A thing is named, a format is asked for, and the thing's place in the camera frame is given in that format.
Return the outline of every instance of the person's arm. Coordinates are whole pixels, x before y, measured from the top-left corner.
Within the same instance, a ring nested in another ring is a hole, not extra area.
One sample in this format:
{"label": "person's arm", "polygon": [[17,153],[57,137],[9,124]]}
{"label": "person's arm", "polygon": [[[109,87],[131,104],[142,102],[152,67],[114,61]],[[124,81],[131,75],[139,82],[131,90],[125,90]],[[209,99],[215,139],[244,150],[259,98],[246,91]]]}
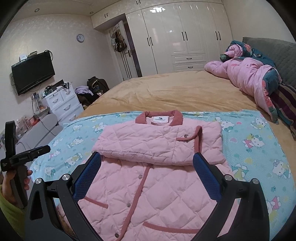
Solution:
{"label": "person's arm", "polygon": [[[10,181],[14,178],[16,172],[8,171],[4,177],[3,185],[0,185],[0,208],[13,229],[22,237],[25,236],[25,209],[19,209],[13,195]],[[25,190],[29,190],[29,178],[24,180]]]}

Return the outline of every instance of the gray headboard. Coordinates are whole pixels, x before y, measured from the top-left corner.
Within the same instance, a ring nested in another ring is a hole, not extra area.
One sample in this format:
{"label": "gray headboard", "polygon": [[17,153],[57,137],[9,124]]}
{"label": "gray headboard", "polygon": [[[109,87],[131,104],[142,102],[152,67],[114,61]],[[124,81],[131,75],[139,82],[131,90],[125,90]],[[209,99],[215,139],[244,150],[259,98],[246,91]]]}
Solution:
{"label": "gray headboard", "polygon": [[271,58],[285,84],[296,88],[296,44],[265,38],[244,37],[243,42]]}

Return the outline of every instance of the clock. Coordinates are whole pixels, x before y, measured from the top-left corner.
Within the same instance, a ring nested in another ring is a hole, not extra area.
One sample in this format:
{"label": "clock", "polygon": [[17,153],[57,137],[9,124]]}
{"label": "clock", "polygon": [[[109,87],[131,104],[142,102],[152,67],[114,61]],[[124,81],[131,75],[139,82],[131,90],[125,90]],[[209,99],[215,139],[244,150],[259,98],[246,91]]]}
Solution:
{"label": "clock", "polygon": [[79,43],[83,43],[83,41],[84,41],[84,36],[83,36],[82,34],[78,34],[77,37],[76,37],[76,39],[77,39],[77,41],[78,41]]}

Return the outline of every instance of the ceiling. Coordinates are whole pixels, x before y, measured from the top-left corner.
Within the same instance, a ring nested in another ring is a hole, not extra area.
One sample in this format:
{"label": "ceiling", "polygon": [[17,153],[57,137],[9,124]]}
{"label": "ceiling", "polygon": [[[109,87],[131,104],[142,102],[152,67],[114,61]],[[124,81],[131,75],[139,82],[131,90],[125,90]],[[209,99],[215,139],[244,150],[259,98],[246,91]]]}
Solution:
{"label": "ceiling", "polygon": [[120,0],[29,0],[18,11],[12,21],[46,14],[91,16],[118,1]]}

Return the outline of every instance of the human hand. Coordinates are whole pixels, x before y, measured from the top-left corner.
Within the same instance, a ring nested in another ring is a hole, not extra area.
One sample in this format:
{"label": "human hand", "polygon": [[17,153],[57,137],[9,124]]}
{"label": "human hand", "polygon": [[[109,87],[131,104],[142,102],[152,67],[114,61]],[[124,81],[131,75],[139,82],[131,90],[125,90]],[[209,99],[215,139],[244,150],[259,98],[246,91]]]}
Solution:
{"label": "human hand", "polygon": [[[13,205],[16,205],[17,201],[15,200],[15,196],[14,196],[14,194],[12,192],[10,181],[14,178],[16,173],[17,172],[15,170],[8,171],[6,173],[6,175],[5,175],[5,177],[4,177],[3,184],[2,184],[2,195],[3,195],[3,197]],[[30,189],[30,187],[29,187],[30,179],[28,177],[30,175],[32,175],[32,173],[33,173],[33,171],[31,171],[31,170],[27,171],[27,177],[24,179],[24,183],[25,183],[24,188],[25,188],[25,190]]]}

